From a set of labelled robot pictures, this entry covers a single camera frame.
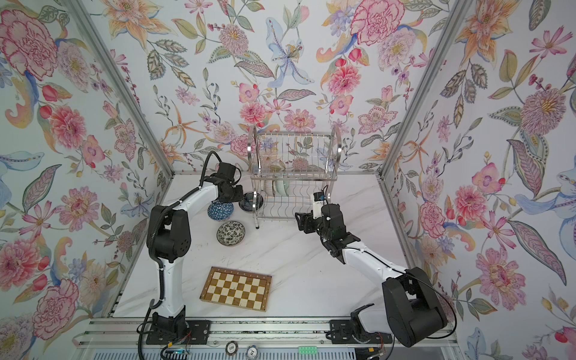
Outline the dark petal pattern bowl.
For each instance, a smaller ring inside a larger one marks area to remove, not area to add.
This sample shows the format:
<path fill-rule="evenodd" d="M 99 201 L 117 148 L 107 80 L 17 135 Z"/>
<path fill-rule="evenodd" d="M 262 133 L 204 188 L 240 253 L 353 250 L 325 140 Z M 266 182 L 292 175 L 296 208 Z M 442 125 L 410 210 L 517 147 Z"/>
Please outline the dark petal pattern bowl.
<path fill-rule="evenodd" d="M 247 192 L 244 193 L 238 206 L 245 212 L 255 212 L 263 207 L 264 199 L 260 193 Z"/>

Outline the blue patterned bowl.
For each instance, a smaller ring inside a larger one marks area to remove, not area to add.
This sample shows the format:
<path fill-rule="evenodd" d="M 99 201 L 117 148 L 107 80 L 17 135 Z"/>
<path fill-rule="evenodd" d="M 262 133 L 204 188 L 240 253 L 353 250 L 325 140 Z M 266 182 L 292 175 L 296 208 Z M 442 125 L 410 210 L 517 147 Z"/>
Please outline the blue patterned bowl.
<path fill-rule="evenodd" d="M 207 215 L 214 221 L 228 221 L 233 212 L 235 206 L 230 202 L 220 202 L 213 201 L 207 209 Z"/>

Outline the mint green bowl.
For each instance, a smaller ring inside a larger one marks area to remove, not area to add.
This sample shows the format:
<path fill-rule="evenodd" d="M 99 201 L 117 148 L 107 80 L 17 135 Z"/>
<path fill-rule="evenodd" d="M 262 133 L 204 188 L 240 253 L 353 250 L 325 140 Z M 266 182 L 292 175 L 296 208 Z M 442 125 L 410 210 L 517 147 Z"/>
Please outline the mint green bowl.
<path fill-rule="evenodd" d="M 290 185 L 284 181 L 283 179 L 277 179 L 274 181 L 274 188 L 275 192 L 280 197 L 288 197 L 289 196 L 289 188 Z"/>

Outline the steel wire dish rack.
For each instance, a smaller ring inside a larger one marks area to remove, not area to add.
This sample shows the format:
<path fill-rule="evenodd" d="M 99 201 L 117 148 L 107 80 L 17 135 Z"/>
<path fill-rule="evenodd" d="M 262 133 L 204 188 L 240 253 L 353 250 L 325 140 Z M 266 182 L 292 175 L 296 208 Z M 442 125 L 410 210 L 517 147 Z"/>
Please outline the steel wire dish rack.
<path fill-rule="evenodd" d="M 293 133 L 265 132 L 252 127 L 247 135 L 247 159 L 252 192 L 263 196 L 260 210 L 252 211 L 254 225 L 264 221 L 293 221 L 295 213 L 312 212 L 311 195 L 325 194 L 332 201 L 343 154 L 341 132 Z M 289 196 L 266 196 L 265 180 L 283 179 L 289 184 Z"/>

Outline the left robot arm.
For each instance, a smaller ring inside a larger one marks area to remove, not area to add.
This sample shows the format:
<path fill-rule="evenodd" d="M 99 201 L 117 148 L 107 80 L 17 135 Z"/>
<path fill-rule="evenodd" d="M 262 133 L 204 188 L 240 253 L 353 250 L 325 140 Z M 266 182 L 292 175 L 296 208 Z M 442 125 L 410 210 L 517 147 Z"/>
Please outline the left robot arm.
<path fill-rule="evenodd" d="M 237 203 L 243 197 L 242 172 L 220 162 L 211 175 L 202 174 L 199 184 L 169 205 L 151 211 L 146 246 L 157 266 L 158 297 L 149 306 L 151 330 L 179 340 L 189 333 L 182 295 L 183 259 L 191 248 L 190 219 L 209 204 Z"/>

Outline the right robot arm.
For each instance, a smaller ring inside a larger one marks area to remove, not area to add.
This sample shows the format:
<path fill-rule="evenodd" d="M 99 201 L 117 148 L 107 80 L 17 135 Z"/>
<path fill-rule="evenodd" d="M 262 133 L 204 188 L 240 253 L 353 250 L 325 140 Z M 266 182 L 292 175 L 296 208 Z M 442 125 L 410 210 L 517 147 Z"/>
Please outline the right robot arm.
<path fill-rule="evenodd" d="M 398 266 L 372 251 L 347 230 L 338 204 L 296 213 L 295 219 L 300 231 L 319 236 L 333 258 L 381 288 L 382 307 L 367 304 L 350 313 L 355 339 L 364 342 L 370 335 L 390 334 L 403 346 L 412 347 L 426 338 L 435 340 L 434 334 L 448 325 L 443 298 L 425 271 Z"/>

